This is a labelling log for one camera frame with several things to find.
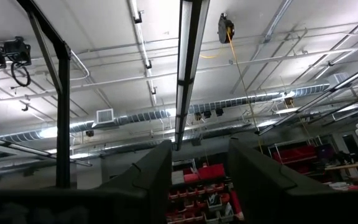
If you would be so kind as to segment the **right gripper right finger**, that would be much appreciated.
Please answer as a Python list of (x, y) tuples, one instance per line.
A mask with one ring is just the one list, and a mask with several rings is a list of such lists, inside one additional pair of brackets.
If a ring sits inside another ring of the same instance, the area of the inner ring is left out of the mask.
[(228, 166), (249, 223), (334, 223), (323, 203), (333, 190), (298, 173), (238, 139), (229, 140)]

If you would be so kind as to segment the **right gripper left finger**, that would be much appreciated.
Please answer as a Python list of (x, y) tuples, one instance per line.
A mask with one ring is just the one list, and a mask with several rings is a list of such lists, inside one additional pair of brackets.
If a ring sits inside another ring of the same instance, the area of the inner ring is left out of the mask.
[(172, 184), (172, 142), (162, 141), (139, 161), (98, 187), (105, 197), (97, 223), (165, 223)]

